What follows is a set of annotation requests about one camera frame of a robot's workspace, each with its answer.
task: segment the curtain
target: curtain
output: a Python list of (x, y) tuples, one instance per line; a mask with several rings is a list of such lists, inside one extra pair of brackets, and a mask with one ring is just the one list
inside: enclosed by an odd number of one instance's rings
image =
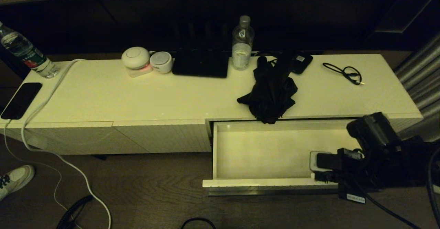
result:
[(423, 115), (419, 123), (398, 132), (402, 139), (420, 135), (424, 141), (440, 139), (440, 32), (410, 55), (396, 76)]

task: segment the dark wall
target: dark wall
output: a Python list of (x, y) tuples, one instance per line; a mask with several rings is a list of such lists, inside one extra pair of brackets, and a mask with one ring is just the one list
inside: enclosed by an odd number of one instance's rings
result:
[(254, 49), (364, 49), (366, 37), (396, 0), (45, 0), (0, 7), (5, 25), (46, 53), (231, 48), (248, 14)]

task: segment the shoe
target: shoe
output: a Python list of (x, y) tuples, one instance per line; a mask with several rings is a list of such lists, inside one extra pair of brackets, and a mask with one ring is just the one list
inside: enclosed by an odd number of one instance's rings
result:
[(7, 195), (26, 186), (33, 178), (33, 166), (25, 165), (0, 176), (0, 201)]

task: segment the smartphone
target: smartphone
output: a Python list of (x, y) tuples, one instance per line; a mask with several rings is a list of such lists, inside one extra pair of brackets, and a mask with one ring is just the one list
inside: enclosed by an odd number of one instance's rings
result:
[(43, 86), (41, 83), (24, 83), (1, 114), (2, 119), (18, 120), (23, 117), (29, 105)]

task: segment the water bottle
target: water bottle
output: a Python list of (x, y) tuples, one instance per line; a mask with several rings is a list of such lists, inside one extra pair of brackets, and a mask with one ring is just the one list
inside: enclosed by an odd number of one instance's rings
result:
[(59, 71), (49, 58), (43, 55), (20, 33), (11, 30), (0, 22), (1, 44), (42, 77), (53, 78)]
[(241, 16), (240, 24), (232, 32), (232, 66), (244, 70), (249, 65), (252, 42), (255, 33), (250, 25), (249, 16)]

